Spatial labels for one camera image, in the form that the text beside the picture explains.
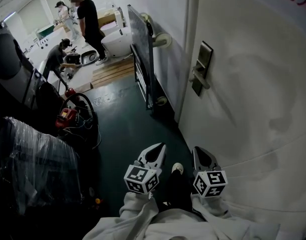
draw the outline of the white door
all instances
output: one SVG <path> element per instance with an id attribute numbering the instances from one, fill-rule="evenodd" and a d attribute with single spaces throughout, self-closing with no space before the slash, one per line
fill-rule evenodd
<path id="1" fill-rule="evenodd" d="M 306 232 L 306 36 L 256 0 L 199 0 L 192 67 L 202 41 L 210 89 L 187 83 L 188 147 L 217 157 L 234 215 Z"/>

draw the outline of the door handle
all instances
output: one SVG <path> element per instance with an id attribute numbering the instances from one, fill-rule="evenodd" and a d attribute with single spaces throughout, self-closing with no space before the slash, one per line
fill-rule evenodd
<path id="1" fill-rule="evenodd" d="M 190 82 L 193 82 L 193 80 L 196 78 L 205 89 L 210 89 L 210 85 L 208 82 L 203 78 L 203 75 L 199 72 L 200 69 L 203 69 L 203 66 L 198 63 L 198 65 L 192 67 L 192 72 L 193 72 L 193 78 L 189 79 Z"/>

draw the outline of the wooden pallet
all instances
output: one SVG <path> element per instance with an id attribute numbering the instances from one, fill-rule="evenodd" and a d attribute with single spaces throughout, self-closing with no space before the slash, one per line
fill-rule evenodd
<path id="1" fill-rule="evenodd" d="M 91 84 L 97 88 L 130 75 L 134 75 L 133 58 L 127 58 L 93 71 Z"/>

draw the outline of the black pants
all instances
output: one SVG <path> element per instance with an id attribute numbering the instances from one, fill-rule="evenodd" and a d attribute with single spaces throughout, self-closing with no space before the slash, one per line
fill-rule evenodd
<path id="1" fill-rule="evenodd" d="M 168 206 L 160 204 L 158 206 L 159 212 L 168 209 L 182 209 L 192 212 L 191 192 L 192 187 L 189 180 L 181 175 L 179 170 L 175 170 L 166 183 L 166 202 Z"/>
<path id="2" fill-rule="evenodd" d="M 92 46 L 95 50 L 97 50 L 99 58 L 102 60 L 105 58 L 105 49 L 101 44 L 103 36 L 101 35 L 100 31 L 98 32 L 91 32 L 85 35 L 85 41 L 88 42 L 90 46 Z"/>

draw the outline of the woman in white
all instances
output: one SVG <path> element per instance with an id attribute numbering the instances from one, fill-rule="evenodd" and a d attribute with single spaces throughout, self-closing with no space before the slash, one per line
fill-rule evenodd
<path id="1" fill-rule="evenodd" d="M 73 42 L 79 37 L 79 32 L 74 27 L 72 12 L 69 12 L 69 8 L 62 1 L 57 2 L 55 8 L 58 8 L 59 19 L 62 20 L 63 23 L 71 31 L 72 33 L 71 41 Z"/>

